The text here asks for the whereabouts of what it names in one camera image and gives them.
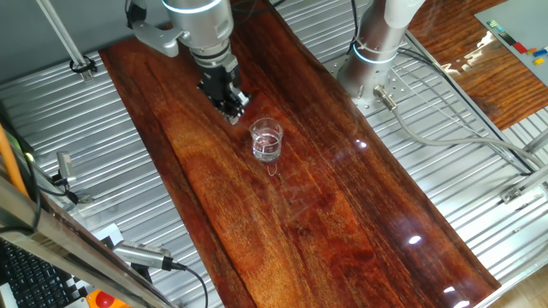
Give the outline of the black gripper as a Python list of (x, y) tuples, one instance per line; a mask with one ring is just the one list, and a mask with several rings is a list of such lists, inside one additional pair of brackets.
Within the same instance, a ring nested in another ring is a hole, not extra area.
[(235, 125), (249, 104), (249, 97), (237, 88), (240, 84), (240, 69), (228, 71), (226, 68), (201, 68), (200, 73), (199, 89), (224, 119)]

